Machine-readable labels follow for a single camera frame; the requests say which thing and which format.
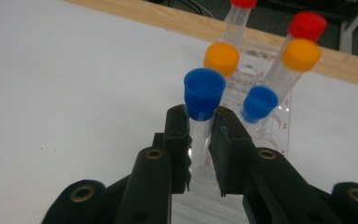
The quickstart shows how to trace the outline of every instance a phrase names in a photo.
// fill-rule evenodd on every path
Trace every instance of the background floor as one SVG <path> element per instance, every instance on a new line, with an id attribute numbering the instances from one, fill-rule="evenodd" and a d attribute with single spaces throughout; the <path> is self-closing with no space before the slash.
<path id="1" fill-rule="evenodd" d="M 358 11 L 358 4 L 342 0 L 329 0 L 329 2 L 312 0 L 310 3 L 313 6 L 305 6 L 307 1 L 309 0 L 258 0 L 256 7 L 251 12 L 247 26 L 271 34 L 286 36 L 287 26 L 298 11 L 303 9 L 316 11 L 323 14 L 328 20 L 327 28 L 318 40 L 319 45 L 338 49 L 340 23 L 343 20 L 348 21 Z M 231 7 L 229 0 L 165 0 L 163 4 L 170 4 L 174 8 L 198 14 L 201 11 L 202 15 L 214 17 L 217 20 L 223 20 Z M 358 55 L 358 27 L 353 32 L 352 54 Z"/>

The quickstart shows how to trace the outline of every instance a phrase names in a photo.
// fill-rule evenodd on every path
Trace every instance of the test tube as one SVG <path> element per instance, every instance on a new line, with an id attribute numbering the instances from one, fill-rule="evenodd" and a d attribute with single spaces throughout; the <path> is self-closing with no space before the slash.
<path id="1" fill-rule="evenodd" d="M 250 135 L 259 127 L 259 121 L 266 118 L 278 102 L 278 95 L 268 87 L 254 86 L 249 90 L 239 117 Z"/>
<path id="2" fill-rule="evenodd" d="M 192 176 L 214 178 L 214 168 L 208 149 L 209 137 L 216 108 L 226 87 L 221 74 L 210 68 L 197 68 L 188 72 L 184 79 L 186 113 L 189 115 L 189 156 Z"/>
<path id="3" fill-rule="evenodd" d="M 231 9 L 225 18 L 227 26 L 223 34 L 224 42 L 239 46 L 249 15 L 256 3 L 257 0 L 231 0 Z"/>
<path id="4" fill-rule="evenodd" d="M 298 12 L 287 28 L 287 36 L 282 44 L 277 58 L 281 58 L 287 44 L 295 38 L 304 38 L 316 42 L 327 26 L 327 20 L 318 13 L 311 11 Z"/>
<path id="5" fill-rule="evenodd" d="M 318 62 L 321 55 L 321 50 L 314 42 L 303 38 L 292 40 L 281 58 L 275 60 L 271 66 L 263 85 L 275 91 L 280 104 L 301 76 Z"/>
<path id="6" fill-rule="evenodd" d="M 209 46 L 205 52 L 203 65 L 219 72 L 226 79 L 226 90 L 235 90 L 236 82 L 232 75 L 237 70 L 240 61 L 238 50 L 223 42 L 216 42 Z"/>

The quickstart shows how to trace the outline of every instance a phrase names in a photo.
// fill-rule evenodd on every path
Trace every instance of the white surface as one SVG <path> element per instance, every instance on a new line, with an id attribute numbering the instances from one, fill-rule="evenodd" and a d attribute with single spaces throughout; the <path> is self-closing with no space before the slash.
<path id="1" fill-rule="evenodd" d="M 208 45 L 59 0 L 1 0 L 0 223 L 39 223 L 69 184 L 129 174 Z M 292 102 L 291 163 L 327 191 L 358 182 L 358 87 L 306 74 Z"/>

